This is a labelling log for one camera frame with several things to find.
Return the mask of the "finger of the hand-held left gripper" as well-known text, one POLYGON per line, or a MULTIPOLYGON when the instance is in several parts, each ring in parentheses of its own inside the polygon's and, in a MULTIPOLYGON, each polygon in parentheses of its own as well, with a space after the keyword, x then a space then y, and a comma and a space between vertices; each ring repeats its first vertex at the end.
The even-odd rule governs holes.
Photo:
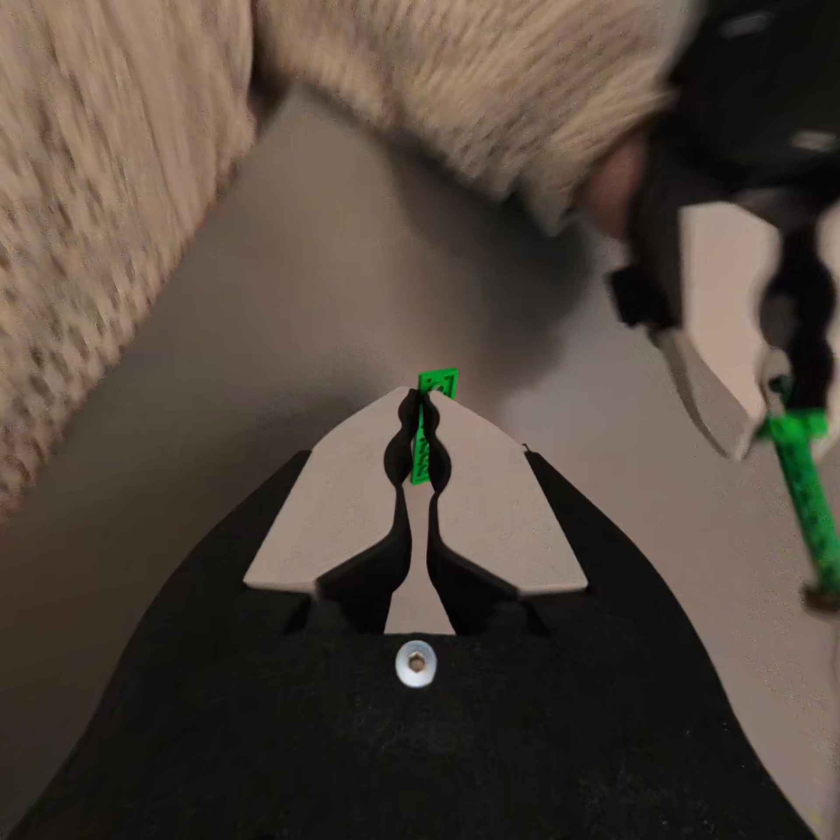
POLYGON ((791 324, 784 350, 794 377, 787 406, 821 409, 826 432, 813 445, 824 459, 839 435, 839 206, 785 241, 785 296, 791 324))
POLYGON ((681 322, 655 345, 697 430, 719 455, 742 461, 768 412, 769 378, 790 371, 760 327, 781 233, 732 203, 688 206, 678 221, 681 322))

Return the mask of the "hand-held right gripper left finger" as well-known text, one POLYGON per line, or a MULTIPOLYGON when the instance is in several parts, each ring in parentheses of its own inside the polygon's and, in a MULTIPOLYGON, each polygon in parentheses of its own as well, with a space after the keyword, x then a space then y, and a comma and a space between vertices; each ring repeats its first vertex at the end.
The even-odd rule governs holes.
POLYGON ((315 595, 391 533, 412 471, 417 392, 396 387, 315 444, 245 573, 253 590, 315 595))

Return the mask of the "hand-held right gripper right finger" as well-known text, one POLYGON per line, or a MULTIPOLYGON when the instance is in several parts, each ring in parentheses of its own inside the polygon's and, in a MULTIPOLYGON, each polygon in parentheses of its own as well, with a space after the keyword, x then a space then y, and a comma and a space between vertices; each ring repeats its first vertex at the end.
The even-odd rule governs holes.
POLYGON ((517 595, 584 591, 586 575, 526 447, 442 392, 430 392, 427 406, 443 546, 517 595))

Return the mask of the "small bright green lego brick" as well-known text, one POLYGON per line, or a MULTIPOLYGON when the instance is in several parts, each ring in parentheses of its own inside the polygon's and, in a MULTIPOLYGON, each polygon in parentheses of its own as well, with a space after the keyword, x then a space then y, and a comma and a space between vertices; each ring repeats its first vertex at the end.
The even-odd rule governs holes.
POLYGON ((768 413, 757 436, 777 445, 809 445, 828 434, 826 413, 822 409, 808 408, 768 413))

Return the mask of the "wide green lego plate with holes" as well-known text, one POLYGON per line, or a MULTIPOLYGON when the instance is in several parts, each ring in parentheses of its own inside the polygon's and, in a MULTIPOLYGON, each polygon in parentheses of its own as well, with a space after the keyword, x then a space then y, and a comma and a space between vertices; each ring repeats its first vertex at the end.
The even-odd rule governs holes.
MULTIPOLYGON (((430 392, 444 393, 449 399, 455 399, 459 370, 455 367, 426 371, 418 375, 417 390, 421 396, 430 392)), ((424 428, 424 410, 419 408, 418 426, 413 441, 413 468, 411 483, 419 486, 429 481, 429 444, 424 428)))

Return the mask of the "narrow green lego plate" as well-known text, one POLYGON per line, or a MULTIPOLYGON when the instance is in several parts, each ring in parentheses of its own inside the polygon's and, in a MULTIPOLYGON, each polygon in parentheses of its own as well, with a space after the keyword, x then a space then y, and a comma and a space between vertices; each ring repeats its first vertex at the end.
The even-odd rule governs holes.
POLYGON ((771 442, 789 491, 805 546, 815 566, 818 585, 839 594, 837 526, 809 445, 771 442))

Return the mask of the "cream knit sweater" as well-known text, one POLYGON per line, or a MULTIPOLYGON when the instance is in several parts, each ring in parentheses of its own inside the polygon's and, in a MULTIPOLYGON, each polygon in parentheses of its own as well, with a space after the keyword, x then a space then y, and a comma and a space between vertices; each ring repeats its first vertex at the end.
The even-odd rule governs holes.
POLYGON ((255 139, 250 2, 1 3, 2 519, 255 139))

